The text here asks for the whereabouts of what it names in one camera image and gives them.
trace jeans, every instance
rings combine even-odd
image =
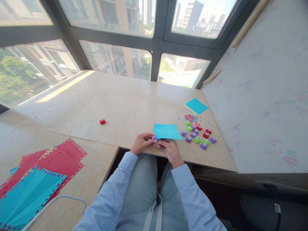
[[[171,174],[172,165],[167,163],[161,179],[162,225],[161,230],[188,230],[188,223]],[[143,230],[149,208],[157,200],[156,156],[141,153],[132,171],[119,222],[116,230]],[[158,207],[153,211],[150,230],[155,230]]]

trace blue origami paper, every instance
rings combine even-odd
[[[12,168],[12,169],[10,170],[10,174],[13,175],[13,174],[17,171],[18,167],[19,167],[19,166],[15,167],[15,168]]]
[[[65,178],[62,174],[33,168],[0,199],[0,229],[23,229]]]
[[[191,110],[197,116],[208,109],[207,106],[205,106],[196,98],[192,99],[191,101],[188,101],[187,103],[184,103],[184,106]]]
[[[157,139],[183,139],[175,124],[154,124],[154,134],[157,136]]]

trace light blue shirt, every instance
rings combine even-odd
[[[118,168],[104,183],[74,231],[115,230],[118,224],[129,178],[138,157],[125,153]],[[226,230],[216,211],[197,185],[187,165],[171,170],[179,189],[189,230]]]

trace glass pane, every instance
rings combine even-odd
[[[93,70],[150,80],[150,52],[83,40],[79,42]]]
[[[79,71],[61,39],[0,49],[0,101],[14,107]]]
[[[0,0],[0,26],[52,24],[39,0]]]
[[[171,32],[216,39],[236,0],[177,0]]]
[[[157,82],[192,88],[211,61],[162,54]]]
[[[59,0],[72,26],[153,38],[156,0]]]

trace red paper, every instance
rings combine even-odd
[[[35,166],[66,175],[66,180],[54,192],[51,199],[58,195],[61,188],[83,167],[80,160],[87,155],[72,139],[54,148],[45,149],[22,157],[18,170],[0,186],[0,198]]]
[[[87,155],[87,152],[83,150],[81,147],[79,147],[79,145],[76,144],[71,138],[64,141],[64,143],[59,145],[57,148],[61,148],[61,149],[65,148],[65,149],[70,150],[77,160],[81,160]]]
[[[39,160],[37,166],[67,176],[65,181],[49,199],[51,200],[56,197],[59,191],[82,169],[83,164],[74,157],[70,150],[57,148],[51,151],[46,158]]]
[[[30,168],[35,166],[39,158],[45,153],[46,150],[35,152],[22,158],[17,171],[12,176],[10,176],[3,183],[3,185],[0,186],[0,198],[3,197],[7,191],[9,191],[15,184],[18,183]]]

